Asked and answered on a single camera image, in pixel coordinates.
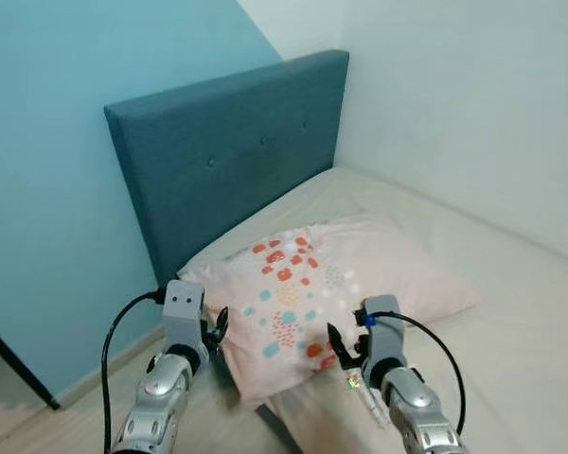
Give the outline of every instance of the blue headboard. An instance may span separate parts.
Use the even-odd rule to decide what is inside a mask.
[[[105,108],[160,285],[332,167],[348,58],[331,50]]]

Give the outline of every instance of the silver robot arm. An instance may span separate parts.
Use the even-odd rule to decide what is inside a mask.
[[[442,413],[435,392],[418,371],[407,367],[402,354],[404,325],[401,320],[377,319],[365,323],[366,314],[399,313],[398,302],[391,295],[368,298],[356,312],[358,325],[367,325],[368,335],[360,336],[352,358],[341,335],[331,324],[328,337],[344,370],[361,368],[364,382],[381,391],[389,415],[398,429],[408,454],[468,454],[459,435]]]
[[[200,284],[170,281],[163,310],[166,348],[154,357],[140,381],[133,409],[112,448],[113,454],[169,454],[179,420],[186,410],[193,377],[209,360],[227,329],[227,309],[208,331],[201,320],[204,288]]]

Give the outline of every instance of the white bedsheet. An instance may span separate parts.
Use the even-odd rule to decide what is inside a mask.
[[[568,452],[568,261],[563,258],[339,167],[247,219],[191,263],[222,258],[269,233],[360,210],[394,219],[482,295],[479,307],[432,325],[464,374],[463,439],[472,452]],[[455,423],[453,372],[438,347],[409,329],[405,354]],[[376,425],[338,367],[272,397],[268,405],[304,452],[404,452],[395,429]]]

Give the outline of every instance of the white wall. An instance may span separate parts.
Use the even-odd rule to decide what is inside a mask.
[[[238,0],[283,59],[332,49],[345,0]]]
[[[337,162],[568,255],[568,0],[349,0],[344,17]]]

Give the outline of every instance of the pillowcase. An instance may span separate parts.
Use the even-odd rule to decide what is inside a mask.
[[[213,322],[229,306],[222,345],[242,403],[302,383],[336,363],[327,322],[353,356],[364,328],[353,311],[393,294],[402,314],[422,323],[474,306],[459,282],[386,218],[356,215],[264,237],[222,261],[183,270],[204,285]]]

